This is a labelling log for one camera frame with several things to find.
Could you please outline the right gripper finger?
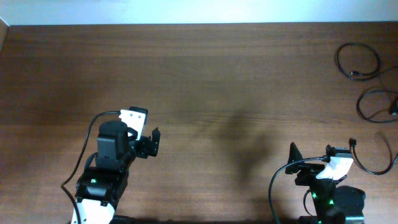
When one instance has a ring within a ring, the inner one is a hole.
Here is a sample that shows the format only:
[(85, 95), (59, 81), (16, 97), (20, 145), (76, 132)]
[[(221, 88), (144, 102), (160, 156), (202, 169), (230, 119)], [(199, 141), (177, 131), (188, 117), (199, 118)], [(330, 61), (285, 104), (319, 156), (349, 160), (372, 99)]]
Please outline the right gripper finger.
[(333, 147), (331, 145), (326, 146), (327, 156), (350, 156), (351, 151), (343, 147)]
[[(287, 161), (288, 164), (301, 161), (303, 159), (302, 154), (300, 153), (298, 147), (294, 142), (290, 144), (290, 149), (289, 149), (289, 159)], [(285, 169), (285, 174), (296, 174), (300, 171), (300, 166), (303, 164), (301, 163), (296, 163), (294, 165), (291, 165)]]

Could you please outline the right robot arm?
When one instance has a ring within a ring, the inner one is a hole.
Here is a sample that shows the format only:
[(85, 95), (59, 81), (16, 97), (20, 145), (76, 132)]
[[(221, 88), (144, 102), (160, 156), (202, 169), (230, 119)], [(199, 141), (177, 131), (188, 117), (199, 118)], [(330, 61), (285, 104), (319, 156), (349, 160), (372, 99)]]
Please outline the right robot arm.
[(301, 216), (299, 223), (350, 224), (364, 223), (363, 190), (340, 185), (347, 178), (353, 164), (353, 155), (346, 148), (327, 145), (323, 164), (310, 163), (304, 159), (295, 143), (290, 144), (288, 167), (285, 173), (296, 174), (295, 184), (308, 187), (316, 214)]

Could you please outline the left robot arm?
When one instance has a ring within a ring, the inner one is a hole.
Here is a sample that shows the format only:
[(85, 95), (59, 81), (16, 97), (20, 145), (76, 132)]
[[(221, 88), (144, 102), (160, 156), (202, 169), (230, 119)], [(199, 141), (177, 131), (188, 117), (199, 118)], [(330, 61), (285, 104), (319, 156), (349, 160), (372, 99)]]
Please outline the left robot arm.
[(72, 223), (129, 223), (115, 215), (127, 187), (129, 168), (136, 158), (155, 157), (159, 151), (160, 131), (151, 136), (138, 132), (122, 121), (107, 121), (99, 127), (98, 150), (86, 161), (76, 183), (76, 207)]

